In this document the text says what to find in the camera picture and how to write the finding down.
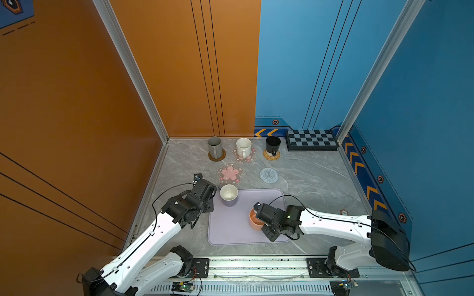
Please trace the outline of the orange mug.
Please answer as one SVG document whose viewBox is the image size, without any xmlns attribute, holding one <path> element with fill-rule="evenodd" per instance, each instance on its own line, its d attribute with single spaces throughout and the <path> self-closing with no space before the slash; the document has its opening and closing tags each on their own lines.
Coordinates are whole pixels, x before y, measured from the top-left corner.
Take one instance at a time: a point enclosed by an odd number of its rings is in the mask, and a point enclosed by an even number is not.
<svg viewBox="0 0 474 296">
<path fill-rule="evenodd" d="M 251 228 L 253 228 L 253 230 L 255 231 L 261 231 L 263 226 L 265 225 L 264 222 L 262 222 L 256 217 L 256 212 L 254 209 L 250 210 L 249 212 L 249 223 Z"/>
</svg>

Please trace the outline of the white cup lavender outside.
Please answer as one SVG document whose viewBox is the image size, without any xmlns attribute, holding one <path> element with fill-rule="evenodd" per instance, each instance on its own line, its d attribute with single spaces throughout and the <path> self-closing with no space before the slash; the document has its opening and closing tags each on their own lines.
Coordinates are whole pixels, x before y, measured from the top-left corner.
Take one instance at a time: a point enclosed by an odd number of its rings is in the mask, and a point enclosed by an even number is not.
<svg viewBox="0 0 474 296">
<path fill-rule="evenodd" d="M 238 202 L 238 189 L 234 185 L 224 185 L 220 189 L 220 197 L 223 205 L 232 207 Z"/>
</svg>

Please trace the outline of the blue woven round coaster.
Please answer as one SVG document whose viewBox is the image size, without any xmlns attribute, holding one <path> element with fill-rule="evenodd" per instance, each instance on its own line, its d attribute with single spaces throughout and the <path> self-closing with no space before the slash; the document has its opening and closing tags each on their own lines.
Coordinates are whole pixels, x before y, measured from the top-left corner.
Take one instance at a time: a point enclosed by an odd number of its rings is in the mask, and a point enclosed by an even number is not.
<svg viewBox="0 0 474 296">
<path fill-rule="evenodd" d="M 272 168 L 263 168 L 259 172 L 260 179 L 266 184 L 274 184 L 278 181 L 278 172 Z"/>
</svg>

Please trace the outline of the pink flower coaster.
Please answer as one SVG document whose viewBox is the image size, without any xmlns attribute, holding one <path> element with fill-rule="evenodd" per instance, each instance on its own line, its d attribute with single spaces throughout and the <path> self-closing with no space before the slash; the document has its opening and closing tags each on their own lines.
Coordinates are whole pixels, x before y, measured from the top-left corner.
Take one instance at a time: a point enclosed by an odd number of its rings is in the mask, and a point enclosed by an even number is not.
<svg viewBox="0 0 474 296">
<path fill-rule="evenodd" d="M 235 156 L 235 160 L 241 163 L 248 163 L 253 162 L 255 160 L 256 150 L 254 148 L 251 149 L 251 153 L 247 158 L 242 158 L 238 155 L 237 150 L 233 149 L 233 155 Z"/>
<path fill-rule="evenodd" d="M 228 164 L 217 170 L 219 182 L 222 185 L 238 185 L 241 183 L 243 169 L 235 164 Z"/>
</svg>

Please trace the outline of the rattan woven round coaster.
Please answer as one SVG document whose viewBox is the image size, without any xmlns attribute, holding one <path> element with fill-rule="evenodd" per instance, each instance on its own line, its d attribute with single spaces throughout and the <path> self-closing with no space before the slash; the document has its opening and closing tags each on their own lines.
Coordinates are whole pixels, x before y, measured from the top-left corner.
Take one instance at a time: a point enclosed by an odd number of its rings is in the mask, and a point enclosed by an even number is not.
<svg viewBox="0 0 474 296">
<path fill-rule="evenodd" d="M 281 156 L 281 152 L 277 151 L 275 155 L 272 153 L 269 153 L 267 150 L 263 150 L 263 156 L 265 159 L 270 160 L 270 161 L 275 161 L 278 160 Z"/>
</svg>

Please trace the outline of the brown wooden coaster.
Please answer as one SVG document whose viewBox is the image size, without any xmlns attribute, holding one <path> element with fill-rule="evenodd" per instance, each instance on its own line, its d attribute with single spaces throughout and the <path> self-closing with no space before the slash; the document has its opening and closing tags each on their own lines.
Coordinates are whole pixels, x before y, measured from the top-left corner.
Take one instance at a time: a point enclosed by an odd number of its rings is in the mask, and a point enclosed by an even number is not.
<svg viewBox="0 0 474 296">
<path fill-rule="evenodd" d="M 222 161 L 223 159 L 226 158 L 226 155 L 227 155 L 226 150 L 222 149 L 222 155 L 221 155 L 220 158 L 218 158 L 218 159 L 213 158 L 210 152 L 208 153 L 208 158 L 213 162 L 220 162 L 220 161 Z"/>
</svg>

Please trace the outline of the grey mug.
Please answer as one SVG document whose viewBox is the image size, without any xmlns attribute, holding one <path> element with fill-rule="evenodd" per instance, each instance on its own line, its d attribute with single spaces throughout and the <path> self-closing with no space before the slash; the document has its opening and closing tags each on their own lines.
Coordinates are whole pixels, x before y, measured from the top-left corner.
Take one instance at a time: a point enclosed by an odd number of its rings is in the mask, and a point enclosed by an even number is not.
<svg viewBox="0 0 474 296">
<path fill-rule="evenodd" d="M 219 137 L 212 137 L 209 138 L 208 142 L 209 152 L 211 153 L 212 157 L 218 159 L 222 155 L 222 141 Z"/>
</svg>

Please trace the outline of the black mug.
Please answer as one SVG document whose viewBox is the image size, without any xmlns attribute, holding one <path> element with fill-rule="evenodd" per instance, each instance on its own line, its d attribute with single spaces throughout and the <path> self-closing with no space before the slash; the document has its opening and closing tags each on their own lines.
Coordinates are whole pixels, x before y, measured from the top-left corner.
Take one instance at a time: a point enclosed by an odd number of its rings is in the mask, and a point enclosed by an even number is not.
<svg viewBox="0 0 474 296">
<path fill-rule="evenodd" d="M 276 157 L 278 150 L 280 148 L 280 144 L 281 144 L 281 139 L 279 137 L 268 136 L 265 140 L 265 145 L 266 145 L 265 150 L 269 155 Z"/>
</svg>

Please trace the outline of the white mug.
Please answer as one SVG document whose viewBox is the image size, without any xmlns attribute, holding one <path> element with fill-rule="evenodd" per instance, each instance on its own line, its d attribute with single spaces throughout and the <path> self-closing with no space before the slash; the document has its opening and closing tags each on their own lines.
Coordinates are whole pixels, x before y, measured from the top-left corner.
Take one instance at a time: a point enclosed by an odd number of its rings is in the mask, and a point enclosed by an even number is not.
<svg viewBox="0 0 474 296">
<path fill-rule="evenodd" d="M 252 142 L 248 138 L 237 140 L 237 155 L 242 159 L 247 159 L 252 153 Z"/>
</svg>

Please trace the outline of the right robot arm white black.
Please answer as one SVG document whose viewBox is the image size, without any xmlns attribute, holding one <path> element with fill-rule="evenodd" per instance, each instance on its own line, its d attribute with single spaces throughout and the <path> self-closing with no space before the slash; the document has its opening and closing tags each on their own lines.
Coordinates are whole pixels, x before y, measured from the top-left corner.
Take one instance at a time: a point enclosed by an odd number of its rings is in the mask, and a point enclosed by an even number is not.
<svg viewBox="0 0 474 296">
<path fill-rule="evenodd" d="M 252 212 L 263 222 L 262 232 L 271 242 L 280 236 L 298 240 L 303 235 L 325 235 L 351 242 L 331 247 L 327 259 L 313 265 L 318 273 L 356 278 L 360 267 L 380 265 L 395 271 L 413 268 L 406 232 L 385 212 L 373 210 L 370 215 L 344 216 L 316 212 L 303 205 L 282 210 L 259 202 Z"/>
</svg>

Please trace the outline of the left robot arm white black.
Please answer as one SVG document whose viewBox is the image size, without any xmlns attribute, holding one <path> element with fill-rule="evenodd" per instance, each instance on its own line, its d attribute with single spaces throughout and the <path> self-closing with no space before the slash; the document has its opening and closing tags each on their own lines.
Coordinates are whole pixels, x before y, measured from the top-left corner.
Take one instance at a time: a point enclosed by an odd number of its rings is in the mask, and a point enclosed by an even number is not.
<svg viewBox="0 0 474 296">
<path fill-rule="evenodd" d="M 150 260 L 186 224 L 213 211 L 216 188 L 185 191 L 169 199 L 148 229 L 116 259 L 101 269 L 91 268 L 77 277 L 86 296 L 143 296 L 169 278 L 193 278 L 193 255 L 181 245 L 161 260 Z"/>
</svg>

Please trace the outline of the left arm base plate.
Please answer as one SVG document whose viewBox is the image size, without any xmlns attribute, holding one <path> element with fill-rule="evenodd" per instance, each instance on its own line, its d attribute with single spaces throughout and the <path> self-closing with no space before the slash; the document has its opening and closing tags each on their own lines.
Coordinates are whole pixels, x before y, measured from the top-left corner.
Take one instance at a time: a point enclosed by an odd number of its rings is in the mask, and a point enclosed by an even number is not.
<svg viewBox="0 0 474 296">
<path fill-rule="evenodd" d="M 209 276 L 209 258 L 194 258 L 190 263 L 190 267 L 186 268 L 186 278 L 193 278 L 195 275 L 201 279 Z"/>
</svg>

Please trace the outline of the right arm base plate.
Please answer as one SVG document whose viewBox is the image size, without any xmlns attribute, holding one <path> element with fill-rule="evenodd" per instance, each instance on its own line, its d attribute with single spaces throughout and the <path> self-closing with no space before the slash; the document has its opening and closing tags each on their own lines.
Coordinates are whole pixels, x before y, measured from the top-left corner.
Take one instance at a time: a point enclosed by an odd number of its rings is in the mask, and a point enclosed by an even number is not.
<svg viewBox="0 0 474 296">
<path fill-rule="evenodd" d="M 353 270 L 344 270 L 329 259 L 308 258 L 306 259 L 307 269 L 310 278 L 359 278 L 360 273 L 357 268 Z"/>
</svg>

